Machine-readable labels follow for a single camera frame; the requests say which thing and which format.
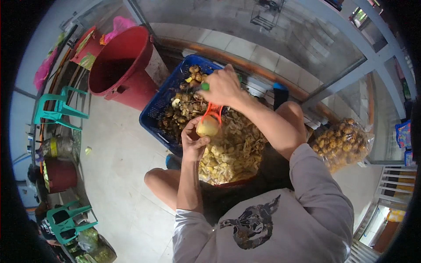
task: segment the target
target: vegetable peeler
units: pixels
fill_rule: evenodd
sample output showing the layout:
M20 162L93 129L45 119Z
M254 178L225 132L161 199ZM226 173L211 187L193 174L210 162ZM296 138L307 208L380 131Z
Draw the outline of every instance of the vegetable peeler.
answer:
M242 77L238 74L237 74L237 76L238 76L238 80L241 83ZM200 84L198 88L201 89L201 90L209 90L209 83L204 82L204 83ZM221 125L222 125L221 112L222 112L223 107L224 106L219 106L219 105L216 105L212 102L209 102L208 109L206 110L206 112L203 116L206 116L206 115L213 116L218 121L219 127L221 127Z

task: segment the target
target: gray t-shirt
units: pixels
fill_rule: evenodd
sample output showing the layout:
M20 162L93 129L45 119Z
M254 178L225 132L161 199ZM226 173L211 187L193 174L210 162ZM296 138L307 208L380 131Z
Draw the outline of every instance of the gray t-shirt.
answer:
M306 143L290 159L295 192L277 189L240 202L212 227L177 209L173 262L344 262L354 211Z

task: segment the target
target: basket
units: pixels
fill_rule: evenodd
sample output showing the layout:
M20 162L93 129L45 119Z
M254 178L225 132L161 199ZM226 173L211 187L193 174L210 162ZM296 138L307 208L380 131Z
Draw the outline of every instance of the basket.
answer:
M158 93L155 94L139 116L140 125L178 157L183 156L182 147L174 136L166 134L158 128L158 121L164 118L165 109L171 106L171 98L180 91L179 86L181 82L189 77L189 67L193 65L199 65L201 70L208 75L215 69L222 69L220 66L198 55L185 57L165 80Z

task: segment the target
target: plastic chair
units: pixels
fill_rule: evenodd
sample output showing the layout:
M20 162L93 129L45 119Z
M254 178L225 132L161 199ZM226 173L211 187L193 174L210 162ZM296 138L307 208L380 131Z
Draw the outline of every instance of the plastic chair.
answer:
M95 217L96 222L93 223L87 223L87 224L83 224L83 225L79 225L76 226L74 221L73 221L73 217L82 214L84 212L88 212L90 210L92 210L92 206L88 205L88 206L84 206L84 207L80 207L80 208L76 208L73 210L68 210L68 208L74 204L78 204L78 201L72 201L70 203L67 203L59 208L55 208L55 209L51 209L49 211L47 211L47 220L48 223L50 224L51 230L53 231L54 235L57 238L57 241L60 244L66 244L68 243L70 240L73 240L75 237L77 237L78 233L93 227L94 225L98 224L98 219L96 219L95 214L92 211L93 216ZM56 223L54 220L53 215L56 214L59 211L66 211L67 214L69 215L69 218L64 220L63 222L60 223ZM74 236L65 239L61 236L62 232L68 231L68 230L75 230Z
M68 122L65 122L61 119L62 115L68 115L68 116L75 116L83 119L89 119L89 115L83 112L80 112L68 105L66 105L69 90L81 93L81 94L87 94L85 91L81 91L78 89L75 89L70 86L64 86L61 89L60 95L54 95L54 94L44 94L41 96L41 98L38 101L35 117L34 117L34 123L35 124L42 124L42 123L59 123L63 126L69 127L71 129L75 130L82 130L79 127L76 127ZM54 107L54 111L45 111L44 110L44 104L47 101L56 101L56 105ZM52 120L53 122L41 122L41 118Z

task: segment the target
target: red bucket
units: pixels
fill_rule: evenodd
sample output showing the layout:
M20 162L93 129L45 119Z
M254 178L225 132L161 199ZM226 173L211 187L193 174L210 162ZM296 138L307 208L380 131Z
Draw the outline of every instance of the red bucket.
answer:
M47 169L50 194L76 187L77 171L73 162L57 158L46 158L45 167Z
M143 110L158 86L145 71L154 46L145 27L131 27L114 37L89 73L89 91L106 100Z

